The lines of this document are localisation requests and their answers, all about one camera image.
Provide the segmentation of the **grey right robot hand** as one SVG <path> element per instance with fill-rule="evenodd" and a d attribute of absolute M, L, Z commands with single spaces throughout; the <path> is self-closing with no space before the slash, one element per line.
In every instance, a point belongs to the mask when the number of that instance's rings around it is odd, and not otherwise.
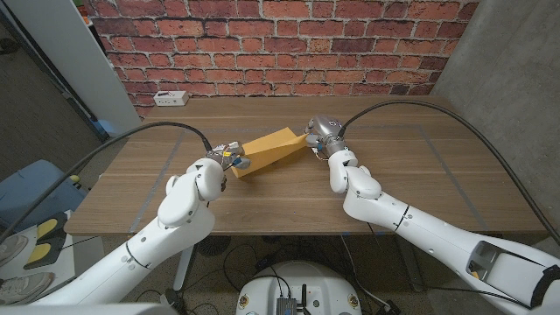
<path fill-rule="evenodd" d="M 321 152 L 326 157 L 343 151 L 347 145 L 339 133 L 342 124 L 336 118 L 327 115 L 315 115 L 305 127 L 307 146 Z"/>

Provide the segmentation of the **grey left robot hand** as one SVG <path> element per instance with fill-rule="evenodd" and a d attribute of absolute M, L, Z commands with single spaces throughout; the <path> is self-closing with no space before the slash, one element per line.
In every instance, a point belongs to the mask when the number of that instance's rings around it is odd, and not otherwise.
<path fill-rule="evenodd" d="M 246 170 L 250 167 L 251 161 L 245 156 L 245 150 L 240 142 L 220 144 L 206 153 L 206 158 L 210 158 L 220 164 L 225 171 L 229 168 Z"/>

